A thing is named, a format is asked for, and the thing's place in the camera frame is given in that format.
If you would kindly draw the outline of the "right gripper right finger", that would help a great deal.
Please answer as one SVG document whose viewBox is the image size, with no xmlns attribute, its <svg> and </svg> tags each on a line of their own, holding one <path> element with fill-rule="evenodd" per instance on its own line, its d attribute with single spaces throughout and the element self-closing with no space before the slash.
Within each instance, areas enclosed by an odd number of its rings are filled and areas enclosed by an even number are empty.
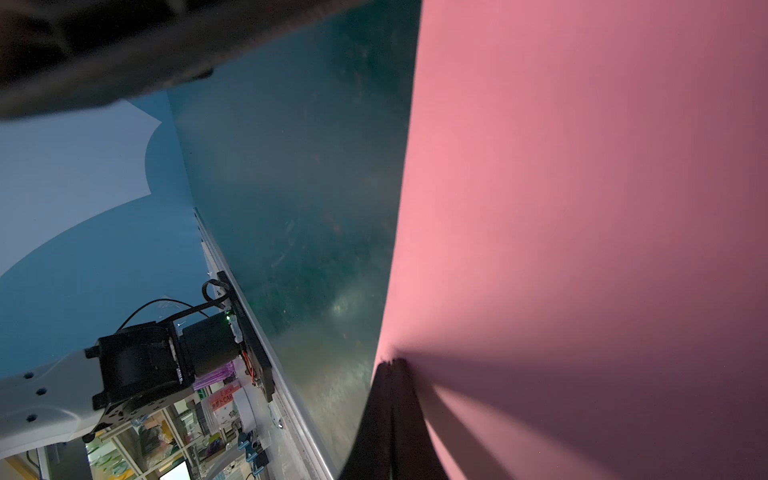
<svg viewBox="0 0 768 480">
<path fill-rule="evenodd" d="M 392 368 L 392 478 L 448 480 L 435 451 L 408 364 L 398 358 Z"/>
</svg>

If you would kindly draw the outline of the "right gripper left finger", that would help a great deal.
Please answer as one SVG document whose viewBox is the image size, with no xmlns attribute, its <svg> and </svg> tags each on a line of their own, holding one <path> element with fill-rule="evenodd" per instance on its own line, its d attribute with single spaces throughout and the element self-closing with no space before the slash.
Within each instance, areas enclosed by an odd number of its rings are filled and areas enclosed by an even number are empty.
<svg viewBox="0 0 768 480">
<path fill-rule="evenodd" d="M 392 367 L 375 371 L 360 426 L 339 475 L 344 480 L 388 480 L 392 465 Z"/>
</svg>

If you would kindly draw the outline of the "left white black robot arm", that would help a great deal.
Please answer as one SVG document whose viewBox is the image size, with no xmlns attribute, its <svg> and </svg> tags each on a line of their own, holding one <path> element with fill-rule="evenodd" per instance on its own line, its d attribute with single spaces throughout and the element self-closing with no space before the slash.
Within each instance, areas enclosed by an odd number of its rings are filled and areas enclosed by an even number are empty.
<svg viewBox="0 0 768 480">
<path fill-rule="evenodd" d="M 1 116 L 102 107 L 203 79 L 348 1 L 5 1 Z M 172 325 L 145 324 L 1 383 L 1 454 L 127 421 L 192 380 Z"/>
</svg>

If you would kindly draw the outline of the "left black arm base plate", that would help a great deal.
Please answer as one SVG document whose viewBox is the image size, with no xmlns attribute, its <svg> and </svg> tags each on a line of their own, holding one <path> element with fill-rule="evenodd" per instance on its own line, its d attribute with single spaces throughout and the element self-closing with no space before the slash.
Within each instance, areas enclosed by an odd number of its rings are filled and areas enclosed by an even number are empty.
<svg viewBox="0 0 768 480">
<path fill-rule="evenodd" d="M 247 315 L 247 311 L 227 273 L 225 271 L 219 271 L 217 273 L 217 279 L 222 281 L 228 288 L 228 292 L 230 293 L 230 303 L 232 304 L 238 325 L 243 334 L 249 363 L 255 371 L 254 376 L 258 380 L 258 384 L 260 385 L 266 402 L 271 403 L 276 388 L 273 365 L 267 351 L 264 348 L 250 317 Z"/>
</svg>

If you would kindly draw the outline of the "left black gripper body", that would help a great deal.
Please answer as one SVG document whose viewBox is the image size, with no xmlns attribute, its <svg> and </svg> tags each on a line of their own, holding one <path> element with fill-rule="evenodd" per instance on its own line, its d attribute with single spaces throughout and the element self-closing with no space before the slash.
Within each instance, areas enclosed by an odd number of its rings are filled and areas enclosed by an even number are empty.
<svg viewBox="0 0 768 480">
<path fill-rule="evenodd" d="M 1 117 L 101 107 L 206 78 L 355 1 L 4 1 Z"/>
</svg>

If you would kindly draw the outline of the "pink square paper sheet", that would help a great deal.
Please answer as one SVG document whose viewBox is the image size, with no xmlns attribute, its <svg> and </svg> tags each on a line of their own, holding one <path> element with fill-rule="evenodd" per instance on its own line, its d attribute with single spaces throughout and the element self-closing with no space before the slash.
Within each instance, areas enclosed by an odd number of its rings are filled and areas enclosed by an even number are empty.
<svg viewBox="0 0 768 480">
<path fill-rule="evenodd" d="M 380 358 L 452 479 L 767 475 L 767 5 L 427 1 Z"/>
</svg>

